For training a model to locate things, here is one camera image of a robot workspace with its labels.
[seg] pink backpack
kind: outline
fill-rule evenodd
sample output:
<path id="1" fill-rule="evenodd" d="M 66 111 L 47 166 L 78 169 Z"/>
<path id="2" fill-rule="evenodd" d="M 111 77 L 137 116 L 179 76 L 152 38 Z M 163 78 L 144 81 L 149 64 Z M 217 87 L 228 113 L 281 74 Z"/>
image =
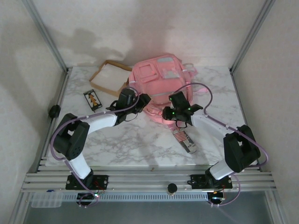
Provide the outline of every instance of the pink backpack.
<path id="1" fill-rule="evenodd" d="M 163 108 L 171 104 L 168 96 L 189 84 L 196 73 L 194 67 L 193 71 L 188 71 L 178 58 L 168 54 L 137 63 L 129 76 L 129 86 L 151 97 L 152 100 L 143 109 L 150 119 L 172 129 L 175 122 L 162 118 Z M 192 87 L 188 86 L 182 92 L 191 103 Z"/>

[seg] black mount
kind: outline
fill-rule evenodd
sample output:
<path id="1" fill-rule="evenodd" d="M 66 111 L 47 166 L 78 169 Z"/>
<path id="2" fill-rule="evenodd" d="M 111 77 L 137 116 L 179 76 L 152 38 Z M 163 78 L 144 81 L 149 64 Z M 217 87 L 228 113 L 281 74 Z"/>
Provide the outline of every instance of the black mount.
<path id="1" fill-rule="evenodd" d="M 165 120 L 183 121 L 192 125 L 191 116 L 194 112 L 203 109 L 202 106 L 197 104 L 190 106 L 189 101 L 186 100 L 186 97 L 181 91 L 170 95 L 169 100 L 171 101 L 173 108 L 166 106 L 163 109 L 162 117 Z"/>
<path id="2" fill-rule="evenodd" d="M 48 113 L 49 117 L 51 119 L 58 118 L 58 116 L 60 114 L 60 110 L 61 110 L 61 107 L 59 105 L 52 106 Z"/>
<path id="3" fill-rule="evenodd" d="M 238 128 L 238 131 L 255 141 L 253 133 L 248 126 L 241 126 Z M 261 156 L 258 147 L 236 132 L 227 134 L 223 138 L 223 144 L 225 162 L 236 173 L 240 173 Z"/>
<path id="4" fill-rule="evenodd" d="M 94 175 L 93 170 L 89 175 L 81 180 L 82 183 L 88 187 L 90 190 L 106 190 L 108 185 L 108 176 L 107 175 Z M 65 185 L 66 190 L 85 190 L 81 184 L 77 181 L 74 175 L 69 175 L 67 177 L 67 182 Z"/>
<path id="5" fill-rule="evenodd" d="M 208 192 L 207 198 L 213 204 L 220 204 L 224 199 L 222 192 Z"/>
<path id="6" fill-rule="evenodd" d="M 118 97 L 118 100 L 115 100 L 112 102 L 112 104 L 107 107 L 107 110 L 110 111 L 115 111 L 115 110 L 120 110 L 127 108 L 137 100 L 137 97 L 135 95 L 135 92 L 131 89 L 125 88 L 121 91 L 120 96 Z M 151 98 L 148 96 L 148 94 L 140 94 L 139 95 L 139 100 L 133 108 L 129 110 L 125 110 L 122 112 L 117 112 L 115 115 L 117 116 L 117 120 L 115 125 L 120 124 L 121 122 L 126 120 L 126 117 L 130 113 L 140 113 L 144 107 L 151 101 Z"/>
<path id="7" fill-rule="evenodd" d="M 190 175 L 191 180 L 187 181 L 192 189 L 232 189 L 232 181 L 228 176 L 223 177 L 221 180 L 216 180 L 209 174 Z"/>
<path id="8" fill-rule="evenodd" d="M 75 118 L 77 117 L 71 113 L 66 114 L 57 128 Z M 83 150 L 88 130 L 89 124 L 80 120 L 68 124 L 56 136 L 54 140 L 55 150 L 63 154 L 67 160 L 75 159 Z"/>

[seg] white marble table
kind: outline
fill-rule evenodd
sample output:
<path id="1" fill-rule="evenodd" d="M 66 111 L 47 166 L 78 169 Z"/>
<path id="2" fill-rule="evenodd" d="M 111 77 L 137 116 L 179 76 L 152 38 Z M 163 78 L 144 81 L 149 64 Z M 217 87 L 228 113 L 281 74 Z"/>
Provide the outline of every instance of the white marble table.
<path id="1" fill-rule="evenodd" d="M 76 116 L 92 114 L 83 93 L 92 89 L 89 78 L 97 67 L 74 67 L 67 85 L 58 124 L 67 113 Z M 208 85 L 214 100 L 208 113 L 226 123 L 242 125 L 240 105 L 227 67 L 197 67 L 198 75 L 194 82 Z M 97 112 L 103 111 L 117 98 L 96 90 L 103 104 Z M 194 95 L 194 103 L 205 106 L 210 99 L 208 93 Z M 185 131 L 196 143 L 198 150 L 188 154 L 176 141 L 171 131 L 161 124 L 154 123 L 144 113 L 135 120 L 118 126 L 104 128 L 90 134 L 83 150 L 90 166 L 175 166 L 213 165 L 224 158 L 223 145 L 205 130 L 188 127 Z M 64 165 L 48 153 L 46 166 Z"/>

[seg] black clamp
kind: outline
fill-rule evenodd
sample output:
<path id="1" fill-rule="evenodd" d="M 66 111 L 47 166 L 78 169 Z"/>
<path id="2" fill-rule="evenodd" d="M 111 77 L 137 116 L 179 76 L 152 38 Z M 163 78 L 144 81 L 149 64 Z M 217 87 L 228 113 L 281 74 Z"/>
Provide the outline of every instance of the black clamp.
<path id="1" fill-rule="evenodd" d="M 135 95 L 135 92 L 129 88 L 125 88 L 121 91 L 118 100 L 113 101 L 112 104 L 106 109 L 110 111 L 125 109 L 132 106 L 136 100 L 137 97 Z M 134 107 L 132 107 L 129 110 L 115 113 L 115 115 L 117 116 L 115 125 L 118 125 L 121 122 L 125 121 L 127 115 L 130 113 L 133 114 L 140 113 L 150 101 L 151 98 L 148 96 L 148 94 L 140 94 L 139 100 Z"/>
<path id="2" fill-rule="evenodd" d="M 206 174 L 190 175 L 190 180 L 187 181 L 192 189 L 232 189 L 232 180 L 229 176 L 223 177 L 221 180 L 216 180 L 209 174 L 209 169 Z"/>
<path id="3" fill-rule="evenodd" d="M 247 125 L 239 127 L 238 131 L 255 141 L 253 133 Z M 240 173 L 261 156 L 258 147 L 236 132 L 227 134 L 223 138 L 223 144 L 225 162 L 236 173 Z"/>
<path id="4" fill-rule="evenodd" d="M 194 112 L 203 109 L 202 106 L 197 104 L 191 106 L 181 91 L 170 95 L 169 100 L 171 101 L 173 108 L 166 106 L 163 109 L 162 117 L 165 120 L 183 121 L 192 125 L 191 116 Z"/>
<path id="5" fill-rule="evenodd" d="M 87 186 L 90 190 L 106 190 L 108 186 L 108 176 L 107 175 L 94 175 L 93 170 L 90 171 L 88 176 L 81 179 L 82 183 Z M 74 175 L 69 175 L 67 177 L 66 190 L 85 190 L 82 185 L 78 182 Z"/>

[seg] cardboard box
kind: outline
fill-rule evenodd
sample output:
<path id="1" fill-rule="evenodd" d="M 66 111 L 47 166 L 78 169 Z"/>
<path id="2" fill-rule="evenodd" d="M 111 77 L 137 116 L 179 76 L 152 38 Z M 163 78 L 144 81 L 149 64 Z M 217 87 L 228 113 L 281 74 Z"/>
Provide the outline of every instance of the cardboard box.
<path id="1" fill-rule="evenodd" d="M 105 88 L 105 87 L 103 87 L 103 86 L 99 86 L 99 85 L 93 83 L 93 79 L 97 76 L 97 74 L 100 73 L 101 69 L 102 69 L 106 64 L 110 64 L 110 65 L 119 67 L 119 68 L 124 69 L 124 70 L 126 70 L 126 71 L 132 71 L 132 68 L 130 68 L 130 67 L 126 66 L 126 65 L 123 65 L 123 64 L 121 64 L 121 63 L 118 63 L 118 62 L 114 62 L 114 61 L 111 61 L 111 60 L 106 60 L 106 61 L 99 67 L 99 70 L 98 70 L 96 73 L 94 73 L 94 75 L 89 79 L 90 85 L 91 85 L 93 88 L 96 88 L 97 90 L 101 90 L 101 91 L 103 91 L 103 92 L 106 92 L 106 93 L 108 93 L 108 94 L 110 94 L 110 95 L 119 97 L 119 94 L 120 94 L 121 90 L 122 90 L 123 88 L 125 88 L 125 87 L 128 86 L 128 84 L 129 84 L 129 81 L 128 81 L 128 80 L 122 85 L 122 87 L 121 87 L 118 91 L 113 91 L 113 90 L 110 90 L 110 89 L 108 89 L 108 88 Z"/>

